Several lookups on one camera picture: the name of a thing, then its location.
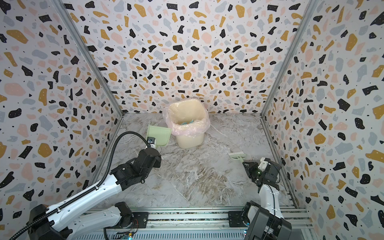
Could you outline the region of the green hand brush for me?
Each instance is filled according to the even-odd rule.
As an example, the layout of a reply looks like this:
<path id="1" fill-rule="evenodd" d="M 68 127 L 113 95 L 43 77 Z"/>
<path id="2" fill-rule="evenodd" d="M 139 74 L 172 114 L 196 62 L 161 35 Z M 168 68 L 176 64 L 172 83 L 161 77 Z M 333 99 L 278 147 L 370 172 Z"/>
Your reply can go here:
<path id="1" fill-rule="evenodd" d="M 247 154 L 245 154 L 244 152 L 228 153 L 228 155 L 232 160 L 237 160 L 241 163 L 243 163 L 247 158 Z"/>

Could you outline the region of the cyan scrap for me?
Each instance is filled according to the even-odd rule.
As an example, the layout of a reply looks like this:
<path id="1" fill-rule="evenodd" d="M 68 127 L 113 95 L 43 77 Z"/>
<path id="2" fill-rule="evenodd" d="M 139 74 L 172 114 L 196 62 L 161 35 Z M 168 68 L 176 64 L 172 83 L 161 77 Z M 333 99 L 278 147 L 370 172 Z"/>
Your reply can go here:
<path id="1" fill-rule="evenodd" d="M 183 122 L 183 123 L 181 123 L 181 125 L 188 125 L 188 124 L 192 124 L 192 123 L 194 123 L 194 120 L 191 120 L 190 122 Z"/>

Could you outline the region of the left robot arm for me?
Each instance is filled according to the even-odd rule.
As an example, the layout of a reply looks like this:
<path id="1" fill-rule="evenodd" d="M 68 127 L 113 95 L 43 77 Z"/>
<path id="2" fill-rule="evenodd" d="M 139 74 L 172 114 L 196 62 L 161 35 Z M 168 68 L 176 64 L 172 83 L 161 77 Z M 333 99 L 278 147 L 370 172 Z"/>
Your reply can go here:
<path id="1" fill-rule="evenodd" d="M 30 214 L 29 238 L 73 240 L 103 228 L 130 227 L 136 220 L 124 202 L 97 213 L 86 215 L 85 212 L 135 184 L 143 184 L 151 170 L 161 166 L 161 161 L 161 154 L 156 149 L 146 148 L 136 158 L 111 170 L 104 181 L 48 208 L 44 205 L 35 207 Z"/>

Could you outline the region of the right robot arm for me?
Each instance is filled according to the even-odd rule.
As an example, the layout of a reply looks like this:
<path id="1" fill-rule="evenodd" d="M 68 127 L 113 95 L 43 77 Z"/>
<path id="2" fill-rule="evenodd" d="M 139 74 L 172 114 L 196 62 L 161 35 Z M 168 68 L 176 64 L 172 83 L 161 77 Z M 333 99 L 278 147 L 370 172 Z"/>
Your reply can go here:
<path id="1" fill-rule="evenodd" d="M 229 227 L 245 228 L 246 240 L 288 240 L 292 224 L 285 220 L 280 204 L 281 166 L 269 158 L 243 162 L 246 174 L 257 185 L 261 202 L 249 201 L 241 211 L 228 212 Z"/>

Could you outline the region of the green dustpan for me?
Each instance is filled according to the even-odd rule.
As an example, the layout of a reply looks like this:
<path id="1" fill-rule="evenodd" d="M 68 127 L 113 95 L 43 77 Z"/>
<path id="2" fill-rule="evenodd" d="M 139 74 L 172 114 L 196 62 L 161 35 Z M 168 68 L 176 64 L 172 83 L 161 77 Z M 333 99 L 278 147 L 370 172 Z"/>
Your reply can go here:
<path id="1" fill-rule="evenodd" d="M 172 129 L 159 127 L 159 126 L 148 126 L 147 137 L 156 138 L 156 148 L 165 147 L 170 140 Z"/>

